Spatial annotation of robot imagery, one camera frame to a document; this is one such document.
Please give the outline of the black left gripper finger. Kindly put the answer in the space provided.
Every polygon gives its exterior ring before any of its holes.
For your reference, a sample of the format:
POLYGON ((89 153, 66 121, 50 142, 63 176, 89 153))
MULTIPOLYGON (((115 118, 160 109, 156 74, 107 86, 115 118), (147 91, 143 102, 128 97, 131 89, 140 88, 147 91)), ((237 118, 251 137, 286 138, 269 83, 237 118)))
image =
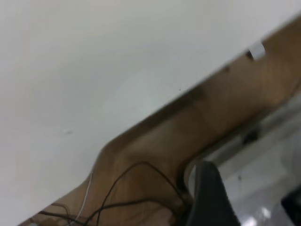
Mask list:
POLYGON ((194 202, 187 226, 239 226, 217 167, 208 161, 196 165, 194 202))

